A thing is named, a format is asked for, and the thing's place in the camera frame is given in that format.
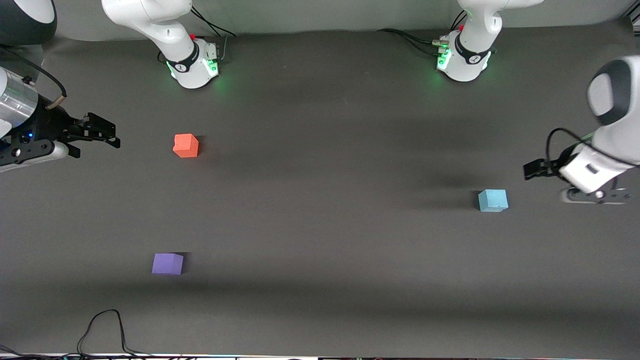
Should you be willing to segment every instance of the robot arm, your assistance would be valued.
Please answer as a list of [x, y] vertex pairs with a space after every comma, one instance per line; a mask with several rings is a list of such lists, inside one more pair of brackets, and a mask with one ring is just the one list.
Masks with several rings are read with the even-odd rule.
[[[588, 89], [591, 111], [601, 126], [565, 149], [559, 159], [538, 159], [526, 164], [525, 179], [561, 176], [581, 193], [591, 194], [640, 165], [639, 99], [640, 56], [626, 56], [604, 65]], [[576, 197], [581, 193], [570, 189], [568, 195]]]
[[183, 87], [200, 88], [218, 75], [216, 46], [191, 38], [176, 21], [189, 13], [191, 0], [102, 0], [102, 8], [111, 21], [151, 39]]
[[472, 81], [486, 68], [491, 46], [502, 30], [501, 10], [527, 8], [544, 0], [458, 0], [468, 19], [464, 30], [440, 37], [452, 46], [438, 61], [438, 70], [456, 81]]
[[[0, 0], [0, 51], [41, 44], [56, 31], [56, 13], [51, 0]], [[21, 58], [32, 67], [40, 67]], [[98, 140], [120, 147], [115, 125], [88, 113], [83, 119], [70, 117], [55, 101], [38, 94], [29, 78], [0, 67], [0, 172], [36, 163], [80, 157], [76, 140]]]

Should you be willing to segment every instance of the green led light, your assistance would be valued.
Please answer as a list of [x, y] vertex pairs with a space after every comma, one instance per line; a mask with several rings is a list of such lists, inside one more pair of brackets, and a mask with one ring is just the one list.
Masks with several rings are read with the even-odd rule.
[[169, 68], [169, 71], [171, 72], [171, 77], [175, 79], [175, 74], [173, 73], [173, 69], [171, 68], [171, 65], [169, 65], [168, 61], [166, 61], [166, 66]]
[[205, 60], [202, 59], [202, 63], [205, 65], [205, 69], [211, 77], [218, 75], [218, 68], [216, 67], [216, 62], [214, 60]]
[[486, 65], [489, 63], [489, 58], [491, 57], [491, 51], [486, 55], [486, 60], [484, 61], [484, 65], [482, 65], [482, 69], [486, 69]]
[[444, 54], [440, 55], [441, 57], [443, 57], [443, 59], [441, 59], [440, 61], [438, 61], [438, 68], [440, 70], [444, 70], [447, 68], [447, 65], [449, 64], [449, 60], [451, 59], [451, 50], [447, 49]]

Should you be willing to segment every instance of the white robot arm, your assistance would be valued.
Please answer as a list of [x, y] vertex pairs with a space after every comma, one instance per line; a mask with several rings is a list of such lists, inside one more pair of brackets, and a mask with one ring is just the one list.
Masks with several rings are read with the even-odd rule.
[[[588, 89], [591, 111], [601, 126], [593, 134], [576, 139], [579, 141], [565, 149], [559, 159], [526, 164], [525, 179], [563, 178], [575, 187], [563, 192], [563, 200], [568, 202], [621, 203], [607, 198], [607, 192], [599, 189], [640, 165], [639, 100], [640, 56], [625, 56], [605, 64]], [[571, 134], [565, 129], [554, 130], [558, 131]], [[620, 189], [614, 186], [611, 190]]]
[[437, 69], [456, 81], [472, 81], [486, 68], [491, 46], [502, 30], [501, 10], [527, 8], [544, 0], [458, 0], [467, 12], [464, 30], [455, 29], [440, 37], [449, 42]]
[[191, 0], [102, 0], [102, 8], [111, 21], [151, 39], [183, 87], [200, 88], [218, 75], [215, 44], [191, 38], [176, 21], [189, 13]]

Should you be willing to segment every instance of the orange cube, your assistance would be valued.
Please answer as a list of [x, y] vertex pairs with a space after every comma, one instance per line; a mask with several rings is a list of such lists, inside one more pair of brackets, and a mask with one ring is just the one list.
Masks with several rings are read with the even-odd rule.
[[176, 134], [173, 142], [173, 152], [181, 158], [198, 156], [198, 139], [193, 134]]

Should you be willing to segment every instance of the purple cube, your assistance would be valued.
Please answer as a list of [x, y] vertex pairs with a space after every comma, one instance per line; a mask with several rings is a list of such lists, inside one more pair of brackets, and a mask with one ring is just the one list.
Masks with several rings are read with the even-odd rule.
[[182, 255], [156, 254], [151, 274], [180, 275], [182, 274]]

